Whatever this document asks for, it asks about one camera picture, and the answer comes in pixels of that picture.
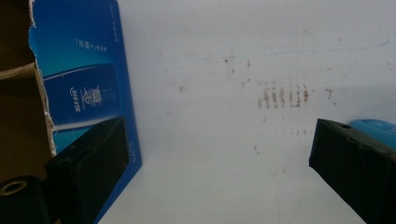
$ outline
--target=blue object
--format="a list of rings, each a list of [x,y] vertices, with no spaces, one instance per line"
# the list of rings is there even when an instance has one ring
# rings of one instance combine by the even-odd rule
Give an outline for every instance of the blue object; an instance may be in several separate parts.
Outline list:
[[[357,119],[349,126],[396,150],[396,125],[379,119]]]

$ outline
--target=blue box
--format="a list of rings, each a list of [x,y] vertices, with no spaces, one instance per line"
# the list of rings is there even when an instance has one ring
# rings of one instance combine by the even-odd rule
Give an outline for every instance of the blue box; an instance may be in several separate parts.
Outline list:
[[[46,97],[52,154],[98,122],[125,118],[130,163],[98,222],[142,166],[118,3],[35,0],[31,17],[29,45]]]

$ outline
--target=cardboard box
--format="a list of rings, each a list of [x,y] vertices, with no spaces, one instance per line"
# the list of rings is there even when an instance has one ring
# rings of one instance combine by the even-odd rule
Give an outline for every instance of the cardboard box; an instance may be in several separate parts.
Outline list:
[[[0,29],[0,182],[44,178],[92,125],[125,118],[130,164],[98,221],[142,165],[117,1],[1,1]]]

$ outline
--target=white surface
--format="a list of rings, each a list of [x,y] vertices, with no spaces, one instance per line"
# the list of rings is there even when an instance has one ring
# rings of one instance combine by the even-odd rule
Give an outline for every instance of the white surface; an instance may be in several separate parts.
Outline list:
[[[144,166],[101,223],[363,223],[308,158],[318,118],[396,122],[395,8],[120,0]]]

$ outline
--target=black rectangular object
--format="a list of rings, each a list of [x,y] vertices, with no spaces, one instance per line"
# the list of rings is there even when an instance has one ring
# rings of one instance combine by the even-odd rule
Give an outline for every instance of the black rectangular object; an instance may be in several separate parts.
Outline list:
[[[93,223],[129,163],[123,118],[96,124],[46,163],[63,224]]]
[[[396,153],[352,127],[319,119],[309,166],[369,224],[396,223]]]

